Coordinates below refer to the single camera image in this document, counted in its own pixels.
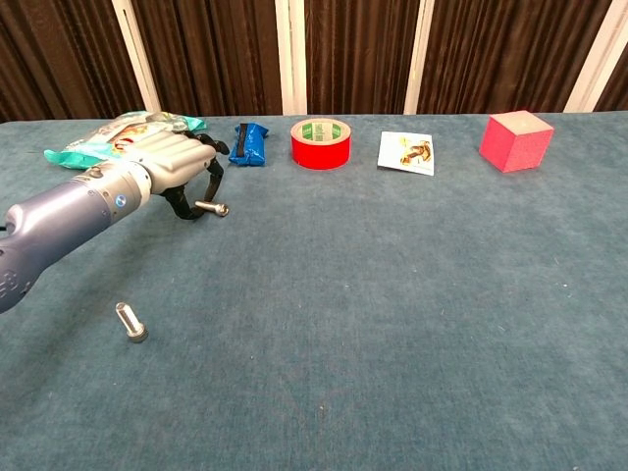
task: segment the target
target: white stripe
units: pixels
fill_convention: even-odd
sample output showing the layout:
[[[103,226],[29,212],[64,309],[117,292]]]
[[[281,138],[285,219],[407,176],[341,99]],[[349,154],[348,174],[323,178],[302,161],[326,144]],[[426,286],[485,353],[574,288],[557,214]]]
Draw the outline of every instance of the white stripe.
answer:
[[[292,51],[292,90],[294,113],[307,114],[307,67],[305,59],[304,0],[288,0]]]
[[[627,43],[628,0],[613,0],[571,90],[566,113],[594,111]]]
[[[279,72],[282,80],[282,108],[284,115],[293,115],[295,107],[288,0],[275,0],[275,18],[279,46]]]
[[[421,80],[423,79],[423,68],[428,50],[428,40],[430,39],[434,3],[435,0],[421,0],[419,4],[419,15],[416,20],[416,31],[414,32],[414,46],[412,47],[410,75],[408,77],[408,86],[405,90],[404,115],[415,115],[419,104]]]
[[[141,93],[141,99],[144,102],[144,108],[146,111],[161,111],[159,96],[157,95],[157,89],[155,88],[155,82],[148,64],[148,57],[146,57],[131,0],[111,1],[116,11],[116,17],[118,18],[125,45],[127,46],[127,52],[129,53],[129,59],[131,59],[131,65],[135,73],[139,92]]]

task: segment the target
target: curtain fold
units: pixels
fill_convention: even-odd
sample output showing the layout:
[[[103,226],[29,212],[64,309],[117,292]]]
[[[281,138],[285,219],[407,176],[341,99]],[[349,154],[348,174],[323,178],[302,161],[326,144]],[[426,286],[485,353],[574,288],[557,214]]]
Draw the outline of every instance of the curtain fold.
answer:
[[[610,2],[437,1],[417,113],[561,112]]]
[[[419,3],[305,0],[308,113],[402,113]]]
[[[628,111],[628,45],[596,104],[595,111]]]
[[[133,0],[162,108],[281,115],[273,0]]]
[[[113,118],[143,104],[111,0],[0,3],[0,118]]]

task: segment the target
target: red foam cube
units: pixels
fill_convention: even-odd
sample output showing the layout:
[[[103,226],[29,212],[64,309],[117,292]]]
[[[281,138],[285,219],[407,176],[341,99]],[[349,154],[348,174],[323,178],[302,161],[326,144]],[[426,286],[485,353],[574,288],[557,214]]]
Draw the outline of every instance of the red foam cube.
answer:
[[[502,172],[535,169],[550,145],[553,127],[527,111],[491,115],[480,155]]]

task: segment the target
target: duct tape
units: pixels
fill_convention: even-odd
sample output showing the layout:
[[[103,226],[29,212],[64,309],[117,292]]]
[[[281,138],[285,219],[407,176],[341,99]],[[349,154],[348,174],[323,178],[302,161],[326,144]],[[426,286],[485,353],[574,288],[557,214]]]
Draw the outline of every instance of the duct tape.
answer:
[[[332,170],[349,160],[351,128],[329,118],[314,118],[296,123],[290,130],[292,158],[298,165],[313,170]]]

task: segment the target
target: blue package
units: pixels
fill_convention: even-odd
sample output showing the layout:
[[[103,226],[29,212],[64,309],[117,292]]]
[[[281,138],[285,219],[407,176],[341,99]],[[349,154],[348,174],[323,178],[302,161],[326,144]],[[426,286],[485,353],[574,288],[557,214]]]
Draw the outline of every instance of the blue package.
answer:
[[[264,137],[268,130],[255,123],[240,123],[235,127],[237,141],[232,148],[229,161],[242,167],[250,165],[259,167],[266,164],[264,155]]]

